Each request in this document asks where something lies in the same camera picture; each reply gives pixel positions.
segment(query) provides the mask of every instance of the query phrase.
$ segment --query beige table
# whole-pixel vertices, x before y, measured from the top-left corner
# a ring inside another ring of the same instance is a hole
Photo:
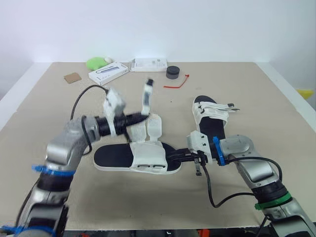
[[[313,221],[316,221],[316,134],[265,74],[253,63],[174,63],[179,80],[164,73],[128,73],[114,86],[127,101],[126,113],[141,109],[144,82],[155,80],[152,111],[162,117],[161,141],[186,147],[195,130],[192,101],[208,95],[218,103],[235,103],[241,110],[229,117],[226,135],[250,137],[257,151],[279,162],[284,184]],[[78,72],[83,80],[67,84],[63,76]],[[54,63],[25,98],[0,132],[0,224],[14,221],[27,192],[38,177],[32,164],[41,164],[46,144],[69,120],[78,94],[93,84],[84,63]],[[184,74],[190,74],[181,89]],[[97,88],[82,97],[75,116],[100,115],[104,93]],[[123,136],[105,137],[93,145],[125,142]],[[125,230],[257,226],[263,218],[253,197],[236,197],[214,209],[208,200],[205,175],[195,176],[192,163],[172,175],[102,172],[93,154],[83,157],[72,183],[67,229]],[[249,189],[235,166],[208,165],[216,202]]]

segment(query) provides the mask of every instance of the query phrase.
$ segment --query white wall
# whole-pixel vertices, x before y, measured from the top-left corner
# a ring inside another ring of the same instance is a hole
[[[36,62],[272,61],[310,88],[315,8],[315,0],[11,0],[0,14],[11,43]]]
[[[18,50],[9,42],[2,45],[3,47],[0,48],[0,100],[33,63],[22,50]]]

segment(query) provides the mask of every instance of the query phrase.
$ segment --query green sponge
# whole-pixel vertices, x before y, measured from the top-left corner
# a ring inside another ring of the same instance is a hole
[[[98,70],[99,68],[102,68],[108,63],[104,60],[104,58],[101,57],[94,57],[87,61],[87,68],[89,68],[92,71]]]

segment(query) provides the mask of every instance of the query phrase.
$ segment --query white box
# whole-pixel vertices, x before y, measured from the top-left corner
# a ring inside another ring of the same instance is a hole
[[[166,72],[167,60],[165,58],[135,58],[131,62],[131,72]]]
[[[125,73],[128,73],[128,67],[122,63],[114,62],[89,73],[89,78],[98,85],[104,85]]]

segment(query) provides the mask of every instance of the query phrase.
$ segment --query blue clip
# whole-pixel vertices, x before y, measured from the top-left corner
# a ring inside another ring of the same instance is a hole
[[[215,144],[215,147],[216,147],[216,150],[217,150],[217,153],[218,153],[218,156],[219,156],[219,165],[220,166],[224,166],[225,165],[225,159],[224,159],[221,147],[219,145],[218,138],[217,137],[213,137],[213,142]]]
[[[48,226],[32,226],[32,227],[26,227],[26,228],[23,226],[18,226],[18,227],[1,226],[0,229],[14,233],[14,236],[19,235],[23,231],[40,230],[40,231],[45,231],[51,234],[52,237],[56,237],[55,231],[51,227],[48,227]]]
[[[64,177],[73,176],[76,172],[75,170],[74,171],[59,171],[59,170],[47,169],[45,165],[32,165],[32,170],[36,172],[41,172],[44,174],[64,176]]]

